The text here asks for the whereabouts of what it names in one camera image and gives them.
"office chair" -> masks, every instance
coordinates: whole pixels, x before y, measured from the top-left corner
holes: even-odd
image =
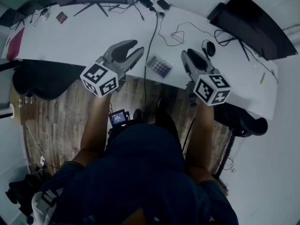
[[[33,95],[54,100],[68,89],[85,69],[58,62],[24,60],[13,75],[13,85],[20,96]]]
[[[222,162],[214,175],[214,178],[219,180],[235,137],[249,137],[251,135],[262,136],[268,130],[268,123],[266,119],[254,119],[246,110],[228,103],[216,105],[214,111],[215,121],[229,127],[229,130],[232,132]]]

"pink object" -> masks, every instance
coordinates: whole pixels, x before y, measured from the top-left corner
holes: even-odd
[[[18,56],[21,47],[21,41],[22,41],[24,29],[25,28],[22,28],[22,30],[19,31],[17,35],[15,35],[14,38],[9,43],[8,52],[6,55],[6,59],[8,61],[13,61]]]

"sleeve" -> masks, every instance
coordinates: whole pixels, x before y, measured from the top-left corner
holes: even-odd
[[[213,181],[205,181],[199,185],[210,198],[214,220],[222,225],[238,225],[238,218],[219,185]]]
[[[66,184],[80,173],[84,169],[84,166],[77,162],[65,162],[54,176],[42,185],[41,192],[47,190],[58,190],[64,188]]]

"white desk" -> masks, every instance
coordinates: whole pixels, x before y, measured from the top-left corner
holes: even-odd
[[[145,54],[133,70],[127,74],[143,78],[146,53],[154,32],[156,16],[142,5],[138,4],[137,6],[140,8],[145,21],[141,19],[134,7],[123,14],[108,13],[109,17],[106,17],[97,6],[92,6],[73,17],[84,5],[53,6],[48,20],[45,21],[40,18],[36,27],[33,26],[33,23],[38,17],[37,15],[33,17],[31,24],[31,16],[26,19],[25,31],[17,58],[86,66],[101,56],[109,46],[123,40],[136,39],[138,45],[134,49],[144,46]],[[68,16],[63,24],[60,24],[56,19],[61,11]],[[177,25],[184,22],[191,22],[201,30],[211,34],[216,30],[216,27],[209,24],[206,18],[171,7],[165,13],[160,32],[170,45],[177,43],[170,38],[171,32],[176,31]],[[23,26],[20,25],[17,31],[12,30],[9,38],[13,38],[22,28]],[[190,78],[184,71],[180,58],[181,52],[188,48],[202,52],[202,41],[209,39],[216,46],[216,55],[211,58],[211,62],[227,77],[232,86],[232,93],[227,102],[269,120],[272,119],[277,83],[270,72],[258,64],[251,54],[248,54],[251,60],[248,62],[237,41],[232,41],[228,46],[221,47],[209,34],[201,33],[190,24],[180,26],[179,30],[185,32],[185,44],[175,47],[168,47],[157,31],[152,42],[150,55],[152,53],[158,54],[173,66],[173,70],[165,79],[162,79],[147,69],[147,79],[184,89]],[[220,40],[223,38],[227,39],[228,35],[219,37]],[[2,58],[6,58],[7,50],[8,46],[4,48]],[[273,62],[266,62],[263,59],[261,61],[270,70],[273,69],[278,77],[277,66]],[[264,72],[265,78],[261,85],[260,81]]]

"power adapter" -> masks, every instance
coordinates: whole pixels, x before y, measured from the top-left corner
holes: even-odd
[[[153,2],[150,0],[140,0],[140,3],[146,8],[150,8],[153,5]]]

